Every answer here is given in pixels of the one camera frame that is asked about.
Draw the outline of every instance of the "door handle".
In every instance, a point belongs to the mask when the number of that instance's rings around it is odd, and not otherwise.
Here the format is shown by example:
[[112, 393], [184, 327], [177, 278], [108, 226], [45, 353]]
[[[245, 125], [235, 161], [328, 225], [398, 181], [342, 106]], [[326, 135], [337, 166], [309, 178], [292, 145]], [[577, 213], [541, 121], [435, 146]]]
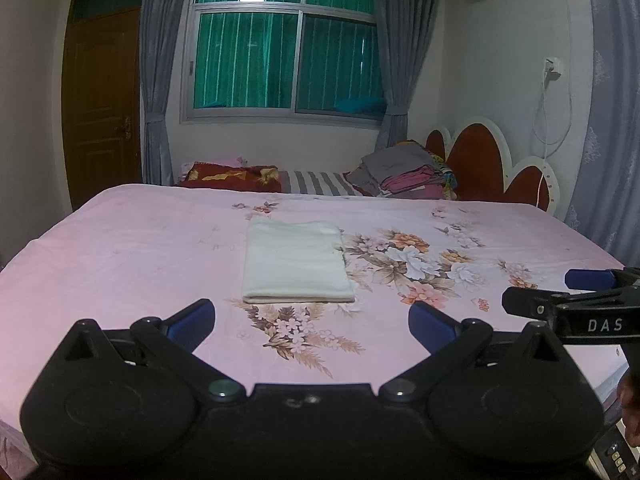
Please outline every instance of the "door handle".
[[124, 139], [131, 140], [131, 137], [133, 136], [131, 117], [127, 117], [126, 119], [124, 119], [124, 126], [116, 126], [114, 130], [117, 132], [124, 132]]

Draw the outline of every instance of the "pink bedsheet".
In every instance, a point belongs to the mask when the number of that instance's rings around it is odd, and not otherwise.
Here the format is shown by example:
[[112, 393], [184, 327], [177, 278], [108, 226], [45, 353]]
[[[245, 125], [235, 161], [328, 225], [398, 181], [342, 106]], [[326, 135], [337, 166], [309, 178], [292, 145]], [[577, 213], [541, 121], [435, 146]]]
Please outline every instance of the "pink bedsheet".
[[[356, 302], [243, 304], [252, 215], [343, 229]], [[407, 327], [413, 300], [519, 330], [526, 320], [500, 307], [507, 286], [566, 290], [569, 268], [619, 266], [529, 205], [117, 187], [31, 242], [0, 273], [0, 419], [19, 428], [22, 399], [81, 318], [125, 328], [210, 298], [216, 327], [195, 353], [249, 391], [260, 382], [365, 382], [377, 391], [428, 355]], [[288, 328], [275, 323], [278, 316]], [[571, 352], [594, 387], [624, 364], [616, 347]]]

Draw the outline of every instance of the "window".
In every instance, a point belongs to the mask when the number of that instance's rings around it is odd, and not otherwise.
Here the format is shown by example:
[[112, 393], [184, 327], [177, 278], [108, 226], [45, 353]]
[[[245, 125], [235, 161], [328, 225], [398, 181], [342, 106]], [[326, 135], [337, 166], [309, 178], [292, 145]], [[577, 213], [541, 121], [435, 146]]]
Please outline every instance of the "window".
[[372, 0], [192, 0], [189, 29], [187, 119], [384, 114]]

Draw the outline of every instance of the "pile of clothes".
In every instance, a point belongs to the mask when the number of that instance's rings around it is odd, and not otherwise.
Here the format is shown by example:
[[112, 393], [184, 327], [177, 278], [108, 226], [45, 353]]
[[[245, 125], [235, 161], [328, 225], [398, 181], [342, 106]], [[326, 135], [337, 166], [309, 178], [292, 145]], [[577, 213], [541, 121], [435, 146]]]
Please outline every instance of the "pile of clothes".
[[415, 141], [401, 142], [363, 157], [346, 176], [367, 196], [455, 200], [456, 177], [439, 156]]

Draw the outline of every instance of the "wooden door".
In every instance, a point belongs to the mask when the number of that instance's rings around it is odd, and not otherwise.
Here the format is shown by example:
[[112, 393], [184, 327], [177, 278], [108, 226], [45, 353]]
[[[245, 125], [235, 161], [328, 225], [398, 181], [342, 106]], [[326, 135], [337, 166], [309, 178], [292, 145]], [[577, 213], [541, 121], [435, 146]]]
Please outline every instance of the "wooden door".
[[70, 23], [62, 133], [74, 209], [110, 187], [141, 182], [140, 8]]

